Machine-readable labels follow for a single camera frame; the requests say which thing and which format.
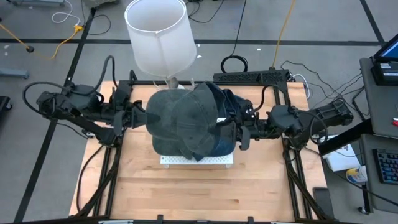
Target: white cable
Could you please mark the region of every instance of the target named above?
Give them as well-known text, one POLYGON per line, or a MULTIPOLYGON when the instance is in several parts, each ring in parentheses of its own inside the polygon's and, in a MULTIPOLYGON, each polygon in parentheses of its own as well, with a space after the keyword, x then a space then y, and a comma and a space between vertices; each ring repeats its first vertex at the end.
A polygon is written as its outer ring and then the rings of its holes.
POLYGON ((304 78, 304 76, 303 76, 302 74, 295 74, 295 75, 293 76, 293 78, 296 77, 296 76, 300 76, 300 77, 302 77, 302 78, 304 79, 304 83, 305 83, 305 86, 307 87, 307 92, 308 92, 308 94, 307 94, 307 99, 309 99, 309 98, 310 98, 310 95, 311 95, 311 92, 310 92, 310 88, 309 88, 309 86, 308 86, 307 80, 304 78))
POLYGON ((66 12, 56 12, 56 13, 52 14, 51 20, 52 20, 54 23, 62 23, 62 22, 65 22, 65 21, 68 19, 68 17, 72 16, 72 17, 78 19, 78 22, 76 23, 76 25, 80 25, 80 18, 77 17, 77 16, 72 15, 72 12, 73 12, 73 6, 72 6, 72 4, 71 4, 68 0, 65 0, 65 1, 66 1, 66 2, 69 4, 69 6, 70 6, 70 12, 69 12, 69 13, 66 13, 66 12), (55 20, 54 20, 54 16, 55 16, 55 15, 58 15, 58 14, 66 15, 66 17, 65 17, 64 19, 62 19, 61 21, 55 21, 55 20))

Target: table leg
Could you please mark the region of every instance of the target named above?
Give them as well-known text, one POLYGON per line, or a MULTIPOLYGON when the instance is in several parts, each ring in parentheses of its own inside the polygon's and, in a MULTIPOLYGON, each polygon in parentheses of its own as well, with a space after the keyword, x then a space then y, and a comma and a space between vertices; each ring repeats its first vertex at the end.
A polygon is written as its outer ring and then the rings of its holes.
POLYGON ((326 143, 318 146, 319 153, 326 155, 361 137, 362 134, 373 134, 372 122, 370 119, 363 121, 357 126, 329 139, 326 143))
POLYGON ((363 194, 364 207, 359 207, 358 210, 364 215, 369 215, 370 213, 373 212, 373 208, 369 201, 369 195, 365 190, 362 190, 362 194, 363 194))

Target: keyboard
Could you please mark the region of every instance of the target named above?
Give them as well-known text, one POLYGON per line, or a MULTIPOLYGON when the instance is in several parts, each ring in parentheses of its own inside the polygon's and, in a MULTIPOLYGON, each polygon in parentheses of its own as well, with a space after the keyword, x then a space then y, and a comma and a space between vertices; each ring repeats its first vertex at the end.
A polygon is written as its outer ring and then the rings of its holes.
POLYGON ((398 184, 398 150, 373 149, 380 182, 398 184))
POLYGON ((286 82, 288 76, 289 76, 288 70, 231 72, 231 73, 216 73, 213 75, 213 80, 215 82, 276 83, 276 82, 286 82))

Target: white pegboard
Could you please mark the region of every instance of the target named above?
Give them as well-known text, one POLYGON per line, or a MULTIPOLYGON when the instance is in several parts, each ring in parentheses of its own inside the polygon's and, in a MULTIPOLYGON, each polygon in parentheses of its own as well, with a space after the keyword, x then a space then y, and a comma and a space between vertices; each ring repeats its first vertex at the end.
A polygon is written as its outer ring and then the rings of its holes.
POLYGON ((186 159, 183 156, 160 156, 160 164, 163 165, 231 165, 234 164, 233 153, 227 156, 219 157, 204 157, 200 161, 196 161, 194 158, 186 159))

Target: floor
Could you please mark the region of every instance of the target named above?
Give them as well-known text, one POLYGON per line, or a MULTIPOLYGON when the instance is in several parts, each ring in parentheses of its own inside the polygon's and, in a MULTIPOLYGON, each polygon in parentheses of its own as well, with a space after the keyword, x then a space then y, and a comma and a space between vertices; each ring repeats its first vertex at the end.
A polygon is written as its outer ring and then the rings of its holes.
MULTIPOLYGON (((46 134, 47 137, 52 134, 48 132, 50 122, 29 110, 22 102, 22 90, 28 83, 50 81, 63 84, 67 77, 73 77, 75 83, 94 85, 99 79, 103 60, 109 54, 116 59, 118 79, 126 79, 130 69, 136 71, 140 80, 153 79, 139 71, 131 47, 126 43, 129 37, 123 12, 130 1, 121 0, 118 5, 105 5, 96 10, 96 16, 104 14, 111 20, 109 32, 88 35, 86 40, 80 40, 80 32, 70 43, 61 47, 55 60, 28 54, 22 45, 0 30, 0 67, 24 69, 30 73, 28 80, 0 78, 0 95, 10 96, 14 105, 7 118, 1 120, 0 177, 3 181, 0 182, 0 202, 7 206, 0 208, 0 223, 66 217, 86 144, 84 139, 63 126, 57 126, 51 142, 47 142, 46 134), (79 59, 77 64, 73 62, 74 58, 79 59), (33 176, 39 175, 37 183, 34 188, 27 188, 28 185, 32 186, 29 179, 37 158, 44 158, 46 147, 41 150, 42 145, 48 144, 41 172, 33 172, 33 176), (30 190, 33 191, 28 201, 30 190)), ((70 2, 74 15, 83 19, 84 12, 88 18, 90 10, 83 6, 82 11, 80 0, 70 2)), ((181 74, 180 80, 211 80, 214 73, 221 72, 220 62, 231 54, 234 47, 233 40, 238 32, 243 3, 244 0, 225 0, 211 22, 199 24, 191 21, 201 58, 196 59, 181 74)), ((249 70, 266 70, 271 65, 275 43, 290 3, 290 0, 250 0, 246 4, 235 54, 248 60, 249 70)), ((220 1, 204 0, 195 18, 203 21, 210 18, 219 4, 220 1)), ((276 66, 281 66, 285 60, 304 63, 317 71, 325 82, 338 88, 359 74, 360 58, 373 55, 381 42, 388 41, 398 33, 395 23, 398 19, 395 13, 397 8, 398 2, 395 0, 297 0, 282 37, 284 42, 279 48, 276 66), (369 22, 369 12, 375 23, 369 22)), ((65 8, 27 3, 13 6, 6 1, 0 2, 2 24, 42 55, 52 55, 57 43, 73 33, 75 18, 68 18, 61 24, 51 21, 52 14, 58 11, 68 12, 69 5, 65 8)), ((55 16, 55 19, 63 19, 63 16, 55 16)), ((90 33, 102 32, 107 28, 108 21, 101 16, 93 21, 90 33)), ((227 62, 225 67, 229 72, 243 69, 240 63, 234 61, 227 62)), ((332 92, 316 75, 303 67, 286 63, 284 68, 293 74, 302 74, 309 83, 322 86, 326 93, 332 92)), ((109 71, 105 79, 111 79, 109 71)), ((359 79, 345 93, 362 85, 362 79, 359 79)), ((310 84, 310 89, 312 97, 308 101, 313 107, 325 96, 317 86, 310 84)), ((33 104, 44 90, 58 91, 51 86, 34 86, 29 90, 28 100, 33 104)), ((352 96, 353 93, 345 96, 347 102, 351 102, 352 96)), ((364 93, 358 97, 358 104, 367 112, 364 93)), ((360 121, 359 116, 355 116, 352 125, 360 121)), ((336 134, 348 128, 335 127, 330 132, 336 134)), ((358 213, 356 208, 363 205, 361 191, 328 173, 326 180, 337 219, 357 223, 387 223, 397 219, 398 215, 380 211, 369 216, 358 213)))

